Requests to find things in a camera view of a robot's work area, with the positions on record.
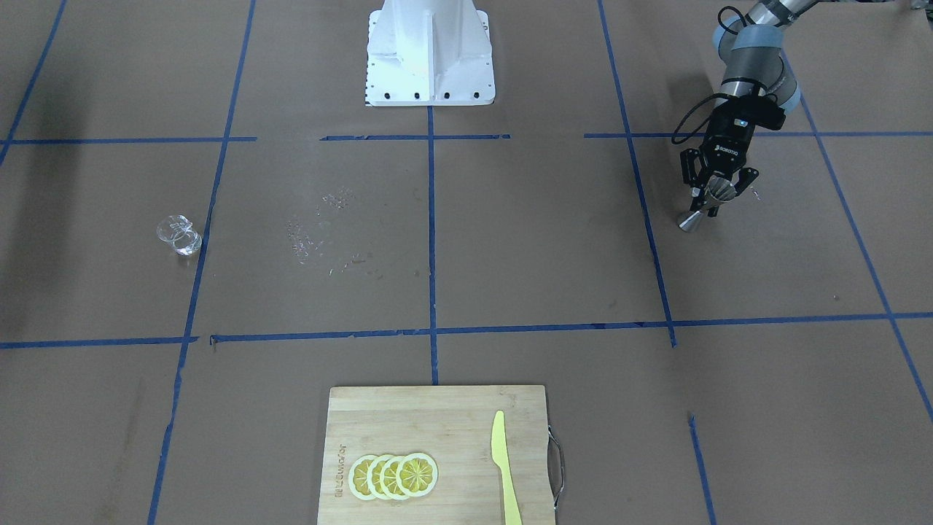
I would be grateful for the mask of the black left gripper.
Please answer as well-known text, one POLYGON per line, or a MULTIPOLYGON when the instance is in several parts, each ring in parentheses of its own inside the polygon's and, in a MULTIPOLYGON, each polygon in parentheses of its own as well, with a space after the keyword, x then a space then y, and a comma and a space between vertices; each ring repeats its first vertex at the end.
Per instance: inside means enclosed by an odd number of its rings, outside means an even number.
POLYGON ((713 110, 700 149, 689 147, 680 153, 681 176, 690 187, 690 212, 700 211, 706 203, 706 187, 711 176, 732 179, 734 196, 749 189, 760 171, 744 167, 755 125, 740 114, 737 106, 718 106, 713 110))

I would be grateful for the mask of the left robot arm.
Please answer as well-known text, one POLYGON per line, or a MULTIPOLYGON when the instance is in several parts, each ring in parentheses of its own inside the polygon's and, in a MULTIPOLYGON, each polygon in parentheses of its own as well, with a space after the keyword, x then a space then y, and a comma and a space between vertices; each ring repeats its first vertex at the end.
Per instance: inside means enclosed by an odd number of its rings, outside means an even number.
POLYGON ((757 1, 747 13, 718 20, 713 43, 725 64, 711 114, 702 123, 699 147, 683 150, 683 182, 691 189, 690 218, 713 218, 719 207, 755 182, 746 165, 758 128, 779 131, 802 99, 802 88, 784 60, 784 32, 816 1, 757 1))

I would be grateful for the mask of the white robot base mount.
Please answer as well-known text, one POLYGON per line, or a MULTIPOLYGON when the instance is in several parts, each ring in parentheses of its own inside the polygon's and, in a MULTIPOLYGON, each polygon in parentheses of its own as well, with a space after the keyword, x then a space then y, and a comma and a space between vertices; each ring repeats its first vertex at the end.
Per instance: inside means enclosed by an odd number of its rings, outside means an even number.
POLYGON ((367 21, 367 106, 496 100, 490 20, 472 1, 386 1, 367 21))

